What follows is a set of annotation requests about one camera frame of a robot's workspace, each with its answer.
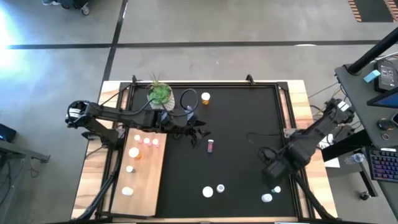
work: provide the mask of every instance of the wheel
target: wheel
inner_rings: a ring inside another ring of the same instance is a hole
[[[61,6],[62,6],[64,9],[70,9],[70,6],[66,6],[66,5],[64,5],[64,4],[61,4]]]
[[[90,9],[87,6],[83,6],[81,8],[81,13],[85,16],[87,16],[90,13]]]
[[[367,200],[369,198],[371,198],[372,196],[369,194],[369,192],[361,192],[359,194],[359,198],[362,200]]]

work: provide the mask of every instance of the bottle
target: bottle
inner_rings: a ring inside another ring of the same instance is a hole
[[[344,162],[346,164],[348,164],[348,165],[351,165],[351,164],[363,162],[364,160],[365,160],[365,155],[364,154],[356,153],[356,154],[353,154],[352,156],[347,156],[344,159]]]

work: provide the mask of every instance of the rgb keyboard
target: rgb keyboard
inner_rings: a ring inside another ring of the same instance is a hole
[[[398,153],[367,150],[373,180],[398,182]]]

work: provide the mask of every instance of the black table surface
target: black table surface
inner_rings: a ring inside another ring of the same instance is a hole
[[[176,107],[185,88],[174,88]],[[192,148],[189,137],[167,136],[156,217],[295,217],[293,193],[287,177],[280,184],[279,194],[264,203],[261,195],[271,194],[261,179],[264,164],[257,156],[258,148],[283,146],[280,119],[273,88],[196,88],[198,98],[203,92],[211,95],[210,104],[196,110],[199,119],[207,122],[202,129],[211,131],[202,143]],[[145,89],[134,94],[133,110],[146,101]],[[193,106],[192,93],[184,96],[184,105]],[[259,132],[280,136],[250,136]],[[208,139],[214,140],[213,153],[207,153]],[[225,191],[218,193],[216,186]],[[210,186],[210,198],[202,194]]]
[[[349,74],[345,67],[338,67],[335,72],[373,145],[376,148],[396,147],[398,146],[398,128],[388,132],[389,140],[386,141],[381,137],[381,130],[376,123],[381,118],[390,119],[398,112],[398,109],[366,104],[368,100],[380,95],[374,91],[373,83],[366,83],[363,80],[373,70],[373,65],[370,64],[362,69],[359,76]]]

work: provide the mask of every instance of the green plant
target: green plant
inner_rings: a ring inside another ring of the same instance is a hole
[[[159,81],[160,75],[156,77],[153,73],[151,76],[152,83],[148,86],[149,87],[149,99],[152,100],[152,103],[155,105],[160,105],[160,102],[166,104],[169,102],[171,88]]]

